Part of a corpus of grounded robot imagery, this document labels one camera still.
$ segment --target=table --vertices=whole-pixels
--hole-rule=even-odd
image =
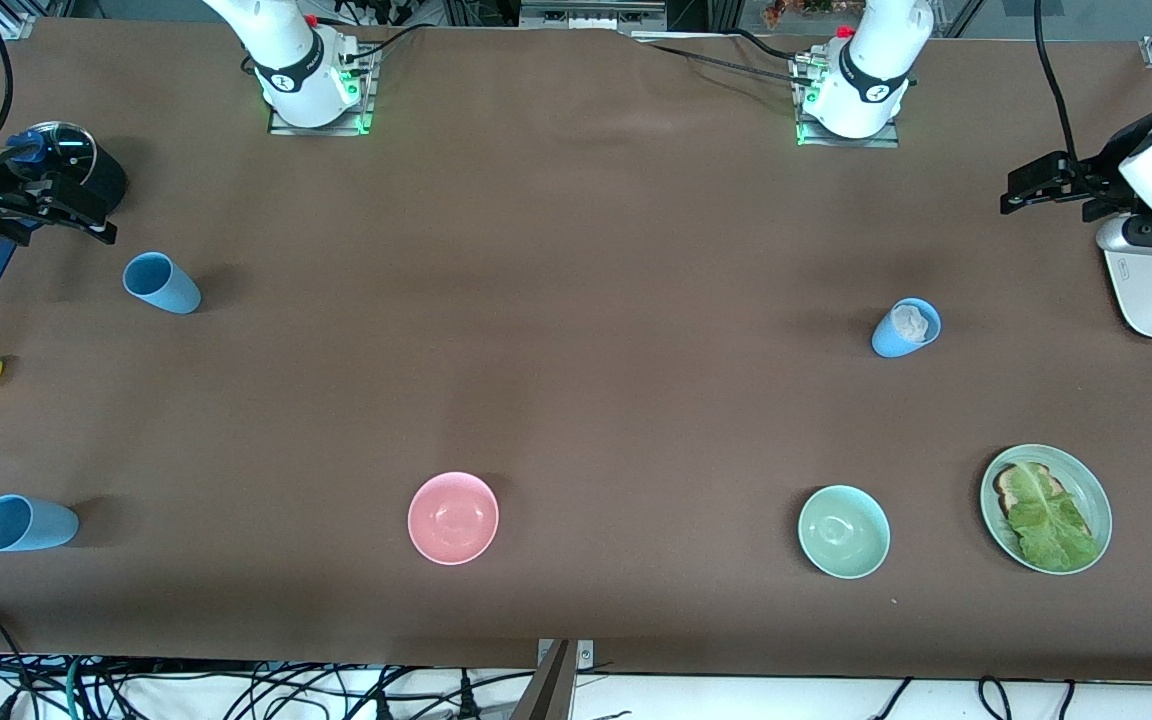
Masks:
[[[13,51],[9,131],[71,120],[131,177],[118,245],[38,233],[0,287],[0,493],[83,518],[0,555],[28,650],[1152,679],[1152,341],[1077,209],[998,214],[1060,143],[1029,44],[932,41],[895,151],[796,146],[780,83],[612,32],[417,32],[355,141],[265,135],[227,26],[43,20]],[[1152,109],[1134,45],[1052,58],[1084,152]],[[124,294],[151,249],[197,314]],[[910,295],[945,333],[878,359]],[[1093,569],[988,538],[982,470],[1021,442],[1100,475]],[[449,469],[502,513],[452,569],[404,529]],[[797,548],[832,483],[890,518],[872,577]]]

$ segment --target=lettuce leaf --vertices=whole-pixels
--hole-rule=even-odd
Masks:
[[[1078,570],[1096,560],[1097,547],[1087,523],[1068,492],[1055,492],[1047,469],[1018,462],[1009,490],[1016,505],[1007,524],[1020,538],[1020,554],[1032,564],[1056,573]]]

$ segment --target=pink bowl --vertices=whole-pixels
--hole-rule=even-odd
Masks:
[[[498,523],[492,488],[470,473],[430,478],[407,509],[407,533],[412,544],[439,564],[463,564],[483,555]]]

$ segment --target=green bowl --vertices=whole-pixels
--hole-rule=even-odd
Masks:
[[[828,486],[799,513],[799,544],[808,560],[835,578],[856,579],[878,569],[892,545],[882,507],[861,488]]]
[[[1002,514],[1002,502],[998,498],[998,491],[993,487],[993,482],[1016,462],[1041,462],[1052,471],[1052,477],[1060,480],[1064,491],[1073,497],[1074,505],[1078,507],[1079,514],[1087,523],[1087,529],[1092,530],[1098,552],[1096,558],[1087,564],[1076,570],[1044,570],[1037,564],[1026,561],[1020,554],[1020,539],[1011,531],[1011,525],[1007,524],[1007,516]],[[1007,551],[1007,555],[1013,556],[1016,562],[1025,566],[1030,570],[1038,570],[1048,575],[1074,575],[1082,573],[1098,560],[1105,556],[1105,551],[1111,546],[1111,536],[1114,535],[1114,516],[1111,515],[1111,499],[1105,495],[1105,488],[1100,480],[1087,470],[1074,455],[1064,450],[1056,450],[1055,447],[1046,445],[1018,445],[1000,452],[993,462],[984,471],[984,479],[980,480],[980,515],[984,516],[984,525],[990,529],[990,535],[998,541],[998,546]]]

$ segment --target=white floor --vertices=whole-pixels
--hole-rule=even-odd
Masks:
[[[508,670],[472,670],[471,679],[492,679]],[[344,680],[353,691],[366,691],[376,682],[376,670],[346,673]],[[482,707],[493,707],[516,702],[526,679],[488,685],[475,691]],[[617,714],[627,720],[869,720],[882,711],[882,705],[896,688],[896,680],[841,679],[713,679],[713,676],[581,676],[573,720],[607,720]],[[325,689],[339,689],[338,681],[326,679]],[[460,687],[460,670],[417,670],[400,679],[389,688],[393,694],[448,694]],[[915,680],[901,697],[890,720],[932,720],[947,717],[960,720],[990,720],[977,700],[975,682],[957,680]],[[243,679],[197,680],[134,680],[124,695],[150,720],[220,720],[230,703],[245,694]],[[1006,683],[1016,720],[1055,720],[1064,684]],[[0,702],[8,694],[0,683]],[[282,691],[271,694],[278,696]],[[328,717],[344,714],[342,698],[314,694],[312,700],[323,702]],[[996,697],[991,699],[1000,710]],[[396,720],[404,720],[429,702],[393,703]],[[252,720],[263,720],[270,700],[262,702]],[[14,720],[32,717],[26,698],[20,698]],[[67,720],[65,712],[50,708],[47,720]],[[357,720],[372,720],[376,706],[369,705]],[[422,720],[444,720],[454,717],[454,708],[442,705]],[[275,720],[321,720],[324,711],[305,703],[289,703]],[[1078,684],[1068,720],[1152,720],[1152,685]]]

